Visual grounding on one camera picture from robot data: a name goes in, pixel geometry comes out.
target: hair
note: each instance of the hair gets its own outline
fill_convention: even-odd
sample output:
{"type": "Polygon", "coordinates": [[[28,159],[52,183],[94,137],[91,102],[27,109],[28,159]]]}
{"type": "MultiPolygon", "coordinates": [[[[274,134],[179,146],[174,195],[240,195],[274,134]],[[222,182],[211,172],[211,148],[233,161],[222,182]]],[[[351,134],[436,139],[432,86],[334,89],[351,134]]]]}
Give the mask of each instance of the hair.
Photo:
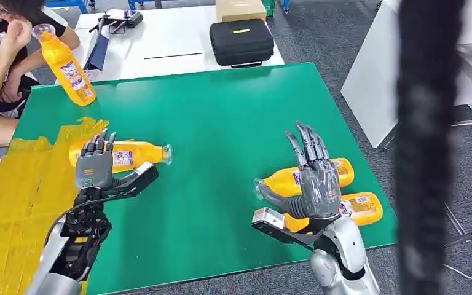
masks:
{"type": "Polygon", "coordinates": [[[46,0],[0,0],[0,5],[13,15],[20,15],[28,20],[40,17],[46,0]]]}

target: white table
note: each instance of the white table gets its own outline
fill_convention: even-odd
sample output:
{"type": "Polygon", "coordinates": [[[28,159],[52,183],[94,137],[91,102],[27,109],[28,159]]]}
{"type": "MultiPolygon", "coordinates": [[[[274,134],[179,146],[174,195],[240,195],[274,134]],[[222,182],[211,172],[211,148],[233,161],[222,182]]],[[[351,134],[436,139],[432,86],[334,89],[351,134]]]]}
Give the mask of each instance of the white table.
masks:
{"type": "MultiPolygon", "coordinates": [[[[143,21],[124,35],[103,34],[110,38],[104,68],[95,81],[153,77],[217,69],[219,66],[209,39],[209,29],[216,23],[215,6],[142,10],[143,21]]],[[[94,27],[101,14],[82,14],[75,27],[81,46],[73,52],[81,65],[90,50],[94,27]]],[[[284,64],[278,47],[262,66],[284,64]]]]}
{"type": "MultiPolygon", "coordinates": [[[[384,0],[341,93],[373,147],[379,146],[396,125],[395,82],[398,77],[398,24],[400,0],[384,0]]],[[[466,3],[460,44],[472,44],[472,0],[466,3]]],[[[472,71],[458,78],[457,104],[472,108],[472,71]]]]}

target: black cable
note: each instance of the black cable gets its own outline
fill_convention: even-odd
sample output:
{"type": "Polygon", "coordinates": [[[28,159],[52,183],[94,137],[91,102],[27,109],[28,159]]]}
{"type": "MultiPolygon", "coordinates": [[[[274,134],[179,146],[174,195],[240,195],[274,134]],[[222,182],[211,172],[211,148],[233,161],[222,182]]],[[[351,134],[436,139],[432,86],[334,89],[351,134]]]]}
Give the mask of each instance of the black cable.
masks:
{"type": "Polygon", "coordinates": [[[104,199],[100,199],[100,200],[94,200],[94,201],[89,201],[89,202],[85,202],[85,203],[82,203],[80,205],[77,205],[77,206],[74,206],[74,207],[71,207],[70,209],[62,212],[61,215],[59,215],[55,221],[52,223],[52,226],[50,226],[50,229],[48,230],[48,233],[46,234],[46,237],[44,238],[44,246],[46,246],[46,244],[48,244],[48,240],[50,238],[50,235],[52,234],[52,230],[53,228],[55,227],[55,225],[57,225],[58,221],[62,218],[62,216],[68,214],[70,211],[73,211],[73,210],[76,210],[76,209],[80,209],[82,207],[85,207],[85,206],[89,206],[89,205],[93,205],[93,204],[96,204],[96,203],[104,203],[104,202],[107,202],[107,201],[111,201],[111,200],[115,200],[117,198],[117,196],[113,196],[113,197],[108,197],[108,198],[104,198],[104,199]]]}
{"type": "Polygon", "coordinates": [[[403,0],[395,192],[402,295],[439,295],[452,182],[456,47],[464,0],[403,0]]]}

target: person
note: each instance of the person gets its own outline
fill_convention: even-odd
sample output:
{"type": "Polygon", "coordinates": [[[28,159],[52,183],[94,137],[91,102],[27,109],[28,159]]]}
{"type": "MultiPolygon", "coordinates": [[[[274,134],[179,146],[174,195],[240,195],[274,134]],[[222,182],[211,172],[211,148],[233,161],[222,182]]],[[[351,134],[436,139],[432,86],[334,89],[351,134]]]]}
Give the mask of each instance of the person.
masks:
{"type": "Polygon", "coordinates": [[[41,51],[28,55],[32,26],[49,23],[70,49],[80,45],[76,33],[44,0],[0,0],[0,146],[8,146],[31,87],[39,83],[26,76],[45,64],[41,51]]]}

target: green mat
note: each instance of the green mat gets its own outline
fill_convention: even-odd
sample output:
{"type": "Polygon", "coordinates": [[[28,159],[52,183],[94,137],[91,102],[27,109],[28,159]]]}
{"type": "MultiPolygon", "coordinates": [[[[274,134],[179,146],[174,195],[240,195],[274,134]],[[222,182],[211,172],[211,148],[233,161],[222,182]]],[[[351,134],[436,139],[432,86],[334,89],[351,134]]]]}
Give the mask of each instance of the green mat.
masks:
{"type": "Polygon", "coordinates": [[[344,194],[370,191],[383,218],[361,227],[367,247],[395,242],[395,215],[311,63],[94,83],[98,98],[73,104],[59,86],[32,91],[16,138],[55,140],[83,117],[110,121],[118,140],[172,144],[173,163],[134,199],[106,205],[113,230],[90,275],[88,294],[206,278],[308,259],[250,226],[267,206],[253,179],[295,165],[285,130],[299,120],[346,157],[355,180],[344,194]]]}

